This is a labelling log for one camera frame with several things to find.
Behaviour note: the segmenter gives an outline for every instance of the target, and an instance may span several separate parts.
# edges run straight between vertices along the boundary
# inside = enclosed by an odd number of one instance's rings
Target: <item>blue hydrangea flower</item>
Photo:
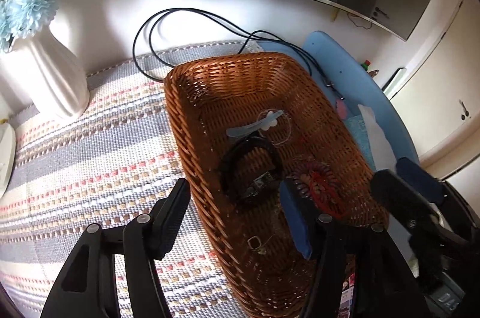
[[[7,2],[0,0],[0,52],[10,47],[10,22],[7,16]]]
[[[22,38],[33,35],[53,20],[58,8],[57,0],[10,0],[11,33]]]

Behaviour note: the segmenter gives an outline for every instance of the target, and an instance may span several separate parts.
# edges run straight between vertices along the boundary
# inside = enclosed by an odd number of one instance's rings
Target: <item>white wall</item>
[[[0,120],[6,119],[11,114],[10,107],[7,105],[7,102],[0,94]]]
[[[153,13],[172,7],[209,10],[249,31],[266,29],[300,45],[310,32],[322,30],[359,62],[372,61],[391,38],[376,26],[368,30],[356,28],[344,12],[332,22],[333,8],[312,0],[60,0],[60,6],[51,24],[52,32],[78,56],[87,72],[129,59],[141,24]],[[191,13],[173,14],[164,21],[160,33],[154,44],[158,49],[235,38],[217,24]],[[138,45],[138,53],[147,50],[145,43]],[[2,68],[0,60],[0,92],[18,111],[31,101],[5,66]]]
[[[389,37],[373,58],[372,69],[380,70],[375,77],[380,86],[392,76],[397,68],[407,69],[402,81],[391,93],[393,96],[415,73],[440,40],[453,19],[460,0],[430,0],[422,18],[409,39],[405,42]]]

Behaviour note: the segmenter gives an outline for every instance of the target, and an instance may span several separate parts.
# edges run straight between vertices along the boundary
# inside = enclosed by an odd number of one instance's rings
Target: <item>black wire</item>
[[[211,12],[208,12],[206,10],[201,10],[201,9],[195,9],[195,8],[170,8],[170,9],[164,9],[164,10],[161,10],[160,12],[157,12],[155,14],[153,14],[152,16],[150,16],[143,24],[142,26],[140,27],[140,29],[138,29],[137,31],[137,34],[135,35],[135,38],[133,40],[133,45],[132,45],[132,57],[133,57],[133,62],[135,63],[135,66],[137,67],[137,69],[143,74],[145,75],[147,78],[151,79],[151,80],[154,80],[156,82],[160,82],[162,83],[163,82],[163,79],[160,79],[160,78],[156,78],[156,77],[153,77],[152,75],[148,74],[145,70],[143,70],[141,67],[140,67],[140,64],[138,63],[138,60],[137,60],[137,57],[135,55],[135,46],[137,44],[137,41],[138,41],[138,37],[140,36],[140,33],[142,32],[142,30],[156,17],[156,16],[160,16],[159,18],[157,18],[155,20],[155,22],[153,23],[151,29],[150,29],[150,32],[148,34],[148,45],[150,47],[150,51],[152,52],[152,54],[155,56],[155,58],[161,62],[162,64],[168,66],[168,67],[171,67],[171,68],[174,68],[175,66],[172,65],[171,63],[169,62],[166,62],[164,61],[162,58],[160,58],[160,56],[156,53],[156,51],[154,50],[153,48],[153,44],[152,44],[152,36],[153,36],[153,30],[154,28],[157,26],[157,24],[159,24],[160,21],[162,21],[166,16],[172,14],[172,13],[175,13],[175,12],[179,12],[179,11],[186,11],[186,12],[192,12],[192,13],[196,13],[196,14],[199,14],[201,16],[204,16],[206,18],[208,18],[209,20],[217,23],[218,25],[222,26],[223,28],[227,29],[229,32],[239,36],[239,37],[242,37],[242,38],[245,38],[245,43],[243,44],[243,46],[240,48],[239,52],[238,53],[241,53],[245,47],[247,46],[248,42],[250,40],[255,40],[255,41],[272,41],[274,43],[278,43],[278,44],[281,44],[281,45],[284,45],[286,47],[289,47],[291,48],[292,50],[294,50],[299,56],[300,58],[305,62],[307,68],[308,68],[308,72],[310,75],[312,75],[312,71],[311,71],[311,66],[310,64],[313,65],[313,67],[318,71],[318,73],[320,74],[322,80],[323,80],[323,83],[327,86],[327,87],[330,87],[332,88],[332,91],[340,98],[340,99],[344,99],[344,97],[334,88],[333,84],[331,83],[331,81],[328,79],[328,77],[326,76],[326,74],[324,73],[324,71],[322,70],[322,68],[320,67],[320,65],[318,64],[318,62],[315,60],[315,58],[310,54],[308,53],[307,51],[305,51],[303,48],[300,48],[299,46],[295,45],[295,44],[292,44],[288,41],[285,41],[283,40],[282,38],[278,37],[277,35],[271,33],[271,32],[268,32],[268,31],[264,31],[262,29],[259,29],[255,32],[247,32],[246,30],[242,29],[241,27],[239,27],[238,25],[234,24],[233,22],[225,19],[224,17],[221,17],[217,14],[214,14],[214,13],[211,13]],[[258,36],[257,34],[258,33],[264,33],[266,35],[269,35],[269,36],[272,36],[274,37],[274,39],[272,38],[268,38],[268,37],[263,37],[263,36]]]
[[[367,28],[367,27],[364,27],[363,25],[357,25],[357,24],[355,24],[355,21],[353,21],[352,17],[350,17],[350,16],[351,16],[350,13],[347,13],[346,16],[349,18],[349,20],[350,20],[357,28],[364,28],[364,29],[370,29],[370,28],[371,28],[371,23],[370,23],[370,26]]]

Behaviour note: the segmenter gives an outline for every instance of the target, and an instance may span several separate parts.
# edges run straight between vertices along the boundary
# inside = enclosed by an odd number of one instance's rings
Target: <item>wicker basket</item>
[[[369,193],[372,172],[350,133],[308,73],[281,53],[201,59],[174,68],[165,81],[167,110],[192,195],[210,241],[236,297],[252,317],[295,317],[310,286],[313,263],[296,251],[273,197],[238,211],[220,188],[217,167],[232,143],[226,129],[257,120],[270,108],[288,119],[270,133],[286,172],[306,158],[330,165],[342,184],[347,223],[388,221]],[[272,165],[255,150],[241,162],[238,182],[248,184]],[[247,242],[257,236],[264,250]]]

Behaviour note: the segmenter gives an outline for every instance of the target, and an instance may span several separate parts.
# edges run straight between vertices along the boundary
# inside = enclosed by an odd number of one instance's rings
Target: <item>white vase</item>
[[[60,124],[80,117],[90,101],[86,74],[78,58],[43,27],[14,41],[2,58],[38,111]]]

